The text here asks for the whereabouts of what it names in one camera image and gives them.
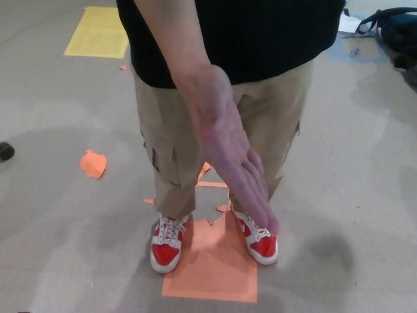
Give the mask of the person's right hand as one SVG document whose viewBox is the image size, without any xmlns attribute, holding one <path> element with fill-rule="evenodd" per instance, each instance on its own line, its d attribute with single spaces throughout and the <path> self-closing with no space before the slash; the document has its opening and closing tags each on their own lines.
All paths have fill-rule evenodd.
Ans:
<svg viewBox="0 0 417 313">
<path fill-rule="evenodd" d="M 204 160 L 241 209 L 260 228 L 278 234 L 280 224 L 269 204 L 263 165 L 250 146 L 225 72 L 215 65 L 203 67 L 192 78 L 188 103 Z"/>
</svg>

